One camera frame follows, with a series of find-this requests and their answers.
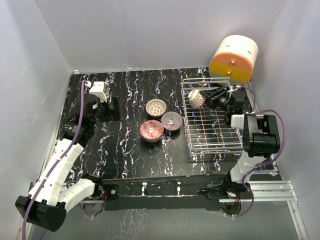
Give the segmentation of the blue patterned white bowl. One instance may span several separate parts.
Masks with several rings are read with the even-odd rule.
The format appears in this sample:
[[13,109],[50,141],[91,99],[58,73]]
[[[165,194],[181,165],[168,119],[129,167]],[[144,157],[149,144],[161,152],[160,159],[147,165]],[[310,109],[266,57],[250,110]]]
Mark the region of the blue patterned white bowl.
[[202,96],[198,89],[193,89],[188,94],[188,100],[193,109],[198,109],[205,103],[206,99]]

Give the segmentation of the red white patterned bowl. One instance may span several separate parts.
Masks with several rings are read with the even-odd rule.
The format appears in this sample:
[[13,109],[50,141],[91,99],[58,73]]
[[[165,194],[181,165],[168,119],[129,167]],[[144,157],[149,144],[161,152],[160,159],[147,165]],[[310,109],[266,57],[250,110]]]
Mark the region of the red white patterned bowl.
[[139,131],[140,135],[146,142],[155,143],[160,140],[165,129],[160,121],[151,119],[142,123]]

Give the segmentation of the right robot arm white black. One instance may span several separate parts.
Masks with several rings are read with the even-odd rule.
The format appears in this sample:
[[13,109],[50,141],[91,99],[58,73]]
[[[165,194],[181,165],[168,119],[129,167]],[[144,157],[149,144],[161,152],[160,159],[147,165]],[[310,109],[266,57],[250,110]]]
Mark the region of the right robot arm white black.
[[234,89],[222,86],[214,90],[202,90],[200,94],[209,108],[221,108],[224,111],[224,121],[228,127],[242,131],[243,148],[240,158],[222,184],[208,185],[200,193],[209,195],[218,192],[230,199],[239,197],[249,187],[253,172],[281,148],[277,118],[274,115],[245,113],[248,96],[239,85]]

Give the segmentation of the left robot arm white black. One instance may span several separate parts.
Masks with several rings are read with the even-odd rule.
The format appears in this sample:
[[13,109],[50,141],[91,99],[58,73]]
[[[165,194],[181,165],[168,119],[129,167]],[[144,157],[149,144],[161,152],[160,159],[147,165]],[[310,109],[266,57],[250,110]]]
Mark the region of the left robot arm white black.
[[74,162],[94,136],[96,123],[120,121],[117,97],[112,98],[112,106],[110,108],[108,102],[93,94],[81,97],[80,108],[65,120],[42,175],[27,196],[19,196],[15,202],[25,221],[55,232],[62,226],[67,213],[82,200],[87,197],[97,200],[103,195],[101,178],[88,173],[70,188],[62,188]]

